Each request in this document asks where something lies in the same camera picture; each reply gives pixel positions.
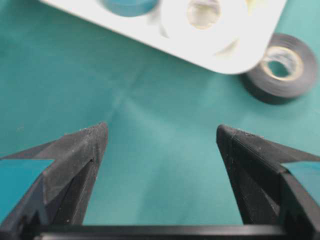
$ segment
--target black plastic jaw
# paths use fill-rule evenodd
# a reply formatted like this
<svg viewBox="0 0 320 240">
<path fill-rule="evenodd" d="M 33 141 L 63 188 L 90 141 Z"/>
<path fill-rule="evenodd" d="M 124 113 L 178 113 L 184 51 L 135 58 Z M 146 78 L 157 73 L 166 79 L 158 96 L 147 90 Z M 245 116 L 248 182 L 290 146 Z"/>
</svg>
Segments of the black plastic jaw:
<svg viewBox="0 0 320 240">
<path fill-rule="evenodd" d="M 54 160 L 1 223 L 0 239 L 19 239 L 26 226 L 81 224 L 107 142 L 100 123 L 0 158 Z"/>
</svg>

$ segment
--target green tablecloth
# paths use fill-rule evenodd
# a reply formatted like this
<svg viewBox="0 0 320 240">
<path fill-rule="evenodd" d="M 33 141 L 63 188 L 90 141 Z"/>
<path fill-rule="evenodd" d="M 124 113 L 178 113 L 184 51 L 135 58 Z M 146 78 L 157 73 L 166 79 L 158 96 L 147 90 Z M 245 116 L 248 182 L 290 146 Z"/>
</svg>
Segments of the green tablecloth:
<svg viewBox="0 0 320 240">
<path fill-rule="evenodd" d="M 318 0 L 288 0 L 277 28 L 318 59 L 319 12 Z M 221 123 L 320 155 L 319 85 L 269 105 L 242 78 L 36 0 L 0 0 L 0 156 L 108 123 L 85 224 L 241 224 L 215 144 Z"/>
</svg>

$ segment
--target white tray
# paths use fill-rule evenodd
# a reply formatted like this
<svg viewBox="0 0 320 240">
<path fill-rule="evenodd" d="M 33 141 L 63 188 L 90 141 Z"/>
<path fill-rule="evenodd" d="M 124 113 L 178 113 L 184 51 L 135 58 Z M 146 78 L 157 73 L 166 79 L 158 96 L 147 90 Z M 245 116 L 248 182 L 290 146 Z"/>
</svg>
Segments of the white tray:
<svg viewBox="0 0 320 240">
<path fill-rule="evenodd" d="M 240 74 L 252 69 L 264 56 L 287 0 L 247 0 L 249 19 L 245 32 L 224 51 L 202 56 L 181 49 L 164 36 L 159 7 L 146 15 L 122 17 L 108 11 L 100 0 L 40 1 L 213 72 Z"/>
</svg>

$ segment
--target teal fabric surface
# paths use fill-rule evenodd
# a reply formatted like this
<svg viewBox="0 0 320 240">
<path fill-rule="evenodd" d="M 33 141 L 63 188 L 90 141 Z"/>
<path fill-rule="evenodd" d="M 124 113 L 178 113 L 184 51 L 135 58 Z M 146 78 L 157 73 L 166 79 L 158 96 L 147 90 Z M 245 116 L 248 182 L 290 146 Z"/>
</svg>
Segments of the teal fabric surface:
<svg viewBox="0 0 320 240">
<path fill-rule="evenodd" d="M 289 0 L 277 28 L 320 57 L 319 1 Z M 0 1 L 0 155 L 107 122 L 87 225 L 241 224 L 216 146 L 227 124 L 320 155 L 320 87 L 283 105 L 36 0 Z"/>
</svg>

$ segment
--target blue tape roll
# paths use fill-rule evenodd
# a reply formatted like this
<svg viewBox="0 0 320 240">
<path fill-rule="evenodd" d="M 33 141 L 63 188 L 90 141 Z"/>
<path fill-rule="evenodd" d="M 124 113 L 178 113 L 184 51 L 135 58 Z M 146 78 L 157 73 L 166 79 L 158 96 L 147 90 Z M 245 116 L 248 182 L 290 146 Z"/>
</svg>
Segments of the blue tape roll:
<svg viewBox="0 0 320 240">
<path fill-rule="evenodd" d="M 124 17 L 146 14 L 157 4 L 158 0 L 103 0 L 113 13 Z"/>
</svg>

